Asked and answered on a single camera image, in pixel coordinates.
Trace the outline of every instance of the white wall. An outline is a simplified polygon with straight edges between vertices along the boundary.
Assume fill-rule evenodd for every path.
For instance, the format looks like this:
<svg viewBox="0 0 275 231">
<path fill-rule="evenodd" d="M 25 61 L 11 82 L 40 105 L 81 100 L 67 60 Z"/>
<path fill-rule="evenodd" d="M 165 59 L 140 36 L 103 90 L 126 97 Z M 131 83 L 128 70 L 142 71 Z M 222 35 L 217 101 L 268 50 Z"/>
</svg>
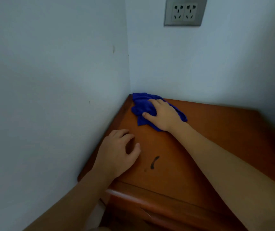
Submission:
<svg viewBox="0 0 275 231">
<path fill-rule="evenodd" d="M 128 73 L 124 0 L 0 0 L 0 231 L 75 185 Z"/>
<path fill-rule="evenodd" d="M 275 124 L 275 0 L 208 0 L 201 27 L 164 27 L 165 0 L 126 0 L 131 89 L 252 107 Z"/>
</svg>

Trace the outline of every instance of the double wall socket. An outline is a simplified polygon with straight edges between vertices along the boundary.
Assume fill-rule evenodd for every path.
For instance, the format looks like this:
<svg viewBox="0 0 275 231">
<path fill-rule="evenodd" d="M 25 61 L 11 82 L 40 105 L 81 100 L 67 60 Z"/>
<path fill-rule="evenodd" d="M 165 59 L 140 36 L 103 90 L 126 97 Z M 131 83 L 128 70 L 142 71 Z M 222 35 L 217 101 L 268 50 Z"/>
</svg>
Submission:
<svg viewBox="0 0 275 231">
<path fill-rule="evenodd" d="M 165 26 L 200 26 L 207 0 L 166 0 Z"/>
</svg>

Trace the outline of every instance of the microfiber towel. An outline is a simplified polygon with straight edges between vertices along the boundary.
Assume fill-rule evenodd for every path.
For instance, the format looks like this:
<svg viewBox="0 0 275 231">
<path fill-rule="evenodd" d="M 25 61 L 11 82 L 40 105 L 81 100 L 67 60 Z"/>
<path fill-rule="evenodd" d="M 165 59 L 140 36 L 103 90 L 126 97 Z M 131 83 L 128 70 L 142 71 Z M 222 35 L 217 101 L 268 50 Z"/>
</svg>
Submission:
<svg viewBox="0 0 275 231">
<path fill-rule="evenodd" d="M 152 116 L 156 116 L 156 109 L 151 104 L 149 99 L 154 99 L 154 100 L 163 100 L 165 101 L 162 97 L 158 95 L 150 95 L 148 93 L 133 93 L 133 102 L 135 103 L 135 106 L 131 108 L 131 111 L 137 116 L 137 125 L 142 126 L 142 125 L 150 125 L 152 128 L 154 128 L 156 131 L 162 131 L 158 127 L 156 127 L 154 124 L 152 124 L 150 121 L 146 120 L 142 114 L 143 112 L 147 112 Z M 181 112 L 178 108 L 176 108 L 174 105 L 169 104 L 172 106 L 177 113 L 179 114 L 180 118 L 182 121 L 186 122 L 187 117 L 183 112 Z"/>
</svg>

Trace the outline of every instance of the brown wooden cabinet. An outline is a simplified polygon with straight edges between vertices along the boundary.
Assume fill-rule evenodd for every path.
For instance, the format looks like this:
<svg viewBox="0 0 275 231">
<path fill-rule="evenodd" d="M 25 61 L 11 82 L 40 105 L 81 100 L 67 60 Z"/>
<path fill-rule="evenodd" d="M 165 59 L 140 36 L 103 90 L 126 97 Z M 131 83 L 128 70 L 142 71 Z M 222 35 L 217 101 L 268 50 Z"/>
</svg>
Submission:
<svg viewBox="0 0 275 231">
<path fill-rule="evenodd" d="M 199 133 L 251 164 L 275 181 L 275 141 L 257 111 L 169 100 Z M 170 230 L 246 230 L 202 174 L 188 152 L 167 132 L 137 126 L 129 95 L 106 131 L 129 129 L 142 152 L 136 163 L 114 180 L 103 202 Z M 93 152 L 78 181 L 92 168 Z"/>
</svg>

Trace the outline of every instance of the bare skin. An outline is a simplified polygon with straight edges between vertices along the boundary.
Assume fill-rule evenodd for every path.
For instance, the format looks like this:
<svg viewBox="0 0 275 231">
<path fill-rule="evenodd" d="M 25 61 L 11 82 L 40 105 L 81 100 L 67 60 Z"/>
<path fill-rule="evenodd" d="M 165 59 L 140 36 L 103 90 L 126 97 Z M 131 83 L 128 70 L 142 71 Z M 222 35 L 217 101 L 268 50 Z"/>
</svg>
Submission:
<svg viewBox="0 0 275 231">
<path fill-rule="evenodd" d="M 224 150 L 181 121 L 162 100 L 149 100 L 157 115 L 143 116 L 170 132 L 190 153 L 223 201 L 249 231 L 275 230 L 275 182 Z M 125 146 L 134 135 L 115 130 L 100 146 L 93 169 L 61 200 L 25 230 L 81 230 L 110 183 L 129 169 L 140 154 L 137 143 L 127 155 Z"/>
<path fill-rule="evenodd" d="M 134 138 L 128 132 L 112 131 L 103 140 L 92 170 L 25 231 L 82 230 L 100 196 L 116 177 L 133 165 L 140 154 L 139 143 L 131 154 L 126 154 L 126 144 Z"/>
<path fill-rule="evenodd" d="M 214 189 L 249 230 L 275 230 L 275 182 L 182 122 L 167 102 L 149 100 L 157 116 L 143 116 L 170 132 L 190 153 Z"/>
</svg>

